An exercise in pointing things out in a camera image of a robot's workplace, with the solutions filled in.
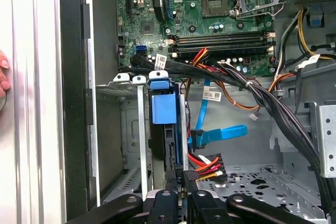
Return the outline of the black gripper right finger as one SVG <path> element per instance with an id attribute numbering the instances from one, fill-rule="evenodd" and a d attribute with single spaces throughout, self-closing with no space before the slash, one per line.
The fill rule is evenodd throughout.
<path id="1" fill-rule="evenodd" d="M 313 205 L 293 180 L 271 170 L 224 173 L 219 179 L 184 171 L 187 223 L 312 223 Z"/>

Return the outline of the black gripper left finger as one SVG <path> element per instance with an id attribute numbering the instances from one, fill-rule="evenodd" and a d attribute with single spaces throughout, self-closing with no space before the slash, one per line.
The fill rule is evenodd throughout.
<path id="1" fill-rule="evenodd" d="M 124 194 L 68 223 L 178 223 L 183 170 L 168 170 L 165 179 L 167 187 L 148 192 L 145 199 Z"/>

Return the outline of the person's hand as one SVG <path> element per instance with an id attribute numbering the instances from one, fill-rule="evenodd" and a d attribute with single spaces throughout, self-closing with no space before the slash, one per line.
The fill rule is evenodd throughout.
<path id="1" fill-rule="evenodd" d="M 11 88 L 10 82 L 8 81 L 8 78 L 6 76 L 5 70 L 9 69 L 8 59 L 6 55 L 0 51 L 0 64 L 1 64 L 1 70 L 0 70 L 0 96 L 1 98 L 6 95 L 6 91 L 8 91 Z"/>

